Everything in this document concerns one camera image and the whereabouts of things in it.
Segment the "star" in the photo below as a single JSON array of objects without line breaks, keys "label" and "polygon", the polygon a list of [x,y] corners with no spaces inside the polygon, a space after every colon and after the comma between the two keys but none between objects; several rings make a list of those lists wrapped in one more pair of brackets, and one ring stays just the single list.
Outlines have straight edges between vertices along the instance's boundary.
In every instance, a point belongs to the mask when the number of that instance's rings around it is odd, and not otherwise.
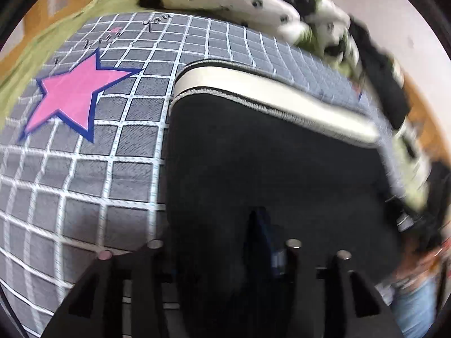
[{"label": "star", "polygon": [[100,50],[72,70],[37,79],[42,100],[31,113],[19,141],[52,117],[59,117],[69,127],[94,142],[94,113],[98,94],[142,69],[102,67]]}]

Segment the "yellow-green cloth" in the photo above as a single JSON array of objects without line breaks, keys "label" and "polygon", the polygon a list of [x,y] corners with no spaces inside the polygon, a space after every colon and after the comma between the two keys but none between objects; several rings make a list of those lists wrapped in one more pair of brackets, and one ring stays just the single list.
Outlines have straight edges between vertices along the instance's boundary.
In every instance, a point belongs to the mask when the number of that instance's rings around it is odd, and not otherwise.
[{"label": "yellow-green cloth", "polygon": [[47,59],[91,18],[127,12],[153,11],[139,7],[139,0],[93,0],[80,11],[43,30],[23,50],[14,66],[0,79],[0,129],[17,98]]}]

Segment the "black spot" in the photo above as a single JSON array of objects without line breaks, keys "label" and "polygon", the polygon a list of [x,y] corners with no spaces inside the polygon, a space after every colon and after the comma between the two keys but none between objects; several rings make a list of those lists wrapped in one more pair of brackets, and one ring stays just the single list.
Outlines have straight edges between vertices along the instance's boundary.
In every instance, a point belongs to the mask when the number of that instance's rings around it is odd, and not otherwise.
[{"label": "black spot", "polygon": [[252,6],[257,9],[261,9],[263,7],[263,1],[262,0],[253,0]]}]

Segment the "grid pattern fabric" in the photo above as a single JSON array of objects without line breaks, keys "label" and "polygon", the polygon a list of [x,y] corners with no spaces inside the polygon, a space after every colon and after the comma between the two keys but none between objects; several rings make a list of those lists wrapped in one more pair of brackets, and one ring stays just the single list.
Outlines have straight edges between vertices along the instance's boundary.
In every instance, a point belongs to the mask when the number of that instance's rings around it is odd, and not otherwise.
[{"label": "grid pattern fabric", "polygon": [[[156,17],[162,22],[149,31],[143,22]],[[111,33],[115,28],[121,33]],[[96,253],[136,250],[166,226],[167,114],[174,79],[186,64],[220,58],[258,67],[320,100],[367,113],[382,139],[391,134],[366,96],[360,102],[343,76],[309,53],[190,15],[164,20],[158,12],[130,13],[87,21],[37,77],[68,71],[97,47],[103,66],[143,70],[99,94],[94,144],[59,118],[17,143],[42,98],[36,80],[0,134],[0,284],[31,336],[40,336]],[[387,172],[395,173],[391,150],[382,146]]]}]

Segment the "jeans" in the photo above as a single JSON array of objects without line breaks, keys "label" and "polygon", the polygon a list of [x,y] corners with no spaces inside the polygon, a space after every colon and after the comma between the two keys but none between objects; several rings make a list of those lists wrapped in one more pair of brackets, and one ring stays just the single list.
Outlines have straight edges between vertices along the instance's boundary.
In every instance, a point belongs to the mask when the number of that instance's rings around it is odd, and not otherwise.
[{"label": "jeans", "polygon": [[421,338],[434,322],[435,305],[436,286],[430,278],[414,291],[397,290],[390,308],[405,338]]}]

